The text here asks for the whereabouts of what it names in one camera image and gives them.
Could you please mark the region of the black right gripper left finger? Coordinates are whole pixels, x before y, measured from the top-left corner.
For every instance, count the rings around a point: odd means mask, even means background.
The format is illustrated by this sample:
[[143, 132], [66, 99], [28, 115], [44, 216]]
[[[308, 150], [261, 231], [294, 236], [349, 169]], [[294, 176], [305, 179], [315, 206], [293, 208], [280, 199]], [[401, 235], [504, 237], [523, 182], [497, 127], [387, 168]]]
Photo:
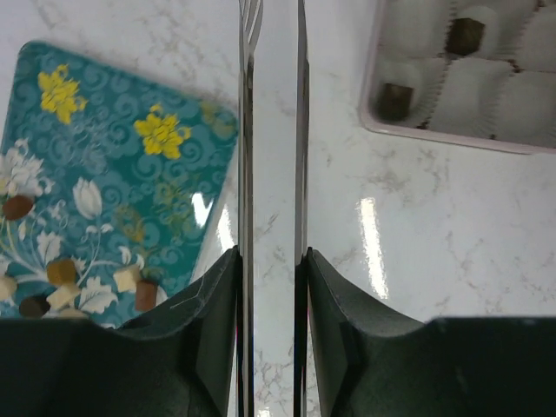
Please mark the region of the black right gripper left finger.
[[1, 322], [4, 416], [223, 416], [239, 251], [118, 329], [86, 319]]

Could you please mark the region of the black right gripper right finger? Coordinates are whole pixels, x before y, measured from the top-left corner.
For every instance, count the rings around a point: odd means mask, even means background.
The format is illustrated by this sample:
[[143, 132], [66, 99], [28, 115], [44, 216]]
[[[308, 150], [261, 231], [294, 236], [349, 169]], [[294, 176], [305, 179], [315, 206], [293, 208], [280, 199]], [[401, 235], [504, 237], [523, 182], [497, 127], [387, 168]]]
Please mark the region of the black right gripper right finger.
[[310, 329], [325, 416], [552, 416], [552, 317], [421, 322], [308, 251]]

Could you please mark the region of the caramel chocolate piece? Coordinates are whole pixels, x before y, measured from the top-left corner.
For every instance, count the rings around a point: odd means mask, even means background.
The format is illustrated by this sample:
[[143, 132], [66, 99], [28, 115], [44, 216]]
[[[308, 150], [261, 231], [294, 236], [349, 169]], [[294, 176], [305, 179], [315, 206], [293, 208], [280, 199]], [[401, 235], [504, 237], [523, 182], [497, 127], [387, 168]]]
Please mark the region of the caramel chocolate piece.
[[76, 267], [70, 258], [50, 262], [46, 267], [49, 283], [62, 286], [76, 283]]

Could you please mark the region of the brown chocolate piece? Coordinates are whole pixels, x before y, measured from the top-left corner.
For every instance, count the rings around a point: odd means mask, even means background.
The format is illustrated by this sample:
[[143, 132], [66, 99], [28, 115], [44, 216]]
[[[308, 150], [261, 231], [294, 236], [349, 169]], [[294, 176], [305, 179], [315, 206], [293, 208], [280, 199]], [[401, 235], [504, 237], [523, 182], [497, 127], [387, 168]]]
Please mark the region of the brown chocolate piece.
[[14, 195], [2, 206], [3, 216], [8, 221], [25, 217], [34, 207], [34, 201], [26, 195]]

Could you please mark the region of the dark chocolate square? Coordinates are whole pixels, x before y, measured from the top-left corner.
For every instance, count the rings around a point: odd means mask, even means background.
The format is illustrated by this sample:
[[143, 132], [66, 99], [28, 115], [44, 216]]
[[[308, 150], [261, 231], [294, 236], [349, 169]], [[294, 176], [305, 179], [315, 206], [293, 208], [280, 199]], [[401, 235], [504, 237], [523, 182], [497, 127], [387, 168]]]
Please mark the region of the dark chocolate square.
[[377, 115], [389, 122], [399, 122], [409, 115], [414, 89], [408, 86], [385, 83], [376, 103]]

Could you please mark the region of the dark chocolate cube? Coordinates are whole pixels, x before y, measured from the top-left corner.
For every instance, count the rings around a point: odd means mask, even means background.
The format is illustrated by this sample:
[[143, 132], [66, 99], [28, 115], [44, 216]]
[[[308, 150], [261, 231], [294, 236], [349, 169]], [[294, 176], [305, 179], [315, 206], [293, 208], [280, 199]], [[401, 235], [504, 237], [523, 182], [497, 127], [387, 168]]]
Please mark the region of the dark chocolate cube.
[[480, 48], [485, 31], [485, 24], [469, 17], [453, 21], [445, 51], [457, 56], [468, 56]]

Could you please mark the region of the metal tongs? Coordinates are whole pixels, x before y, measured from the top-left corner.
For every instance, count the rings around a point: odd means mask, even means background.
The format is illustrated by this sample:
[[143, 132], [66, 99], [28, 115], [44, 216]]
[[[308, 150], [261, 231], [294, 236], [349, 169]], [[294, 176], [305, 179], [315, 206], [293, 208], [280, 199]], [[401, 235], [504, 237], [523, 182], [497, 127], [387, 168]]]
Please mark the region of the metal tongs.
[[[261, 32], [262, 1], [240, 1], [238, 138], [238, 247], [241, 286], [237, 308], [237, 412], [253, 416], [254, 401], [254, 174], [253, 116], [255, 48]], [[295, 155], [295, 311], [293, 414], [307, 414], [308, 350], [308, 132], [310, 68], [306, 7], [297, 3], [298, 57]]]

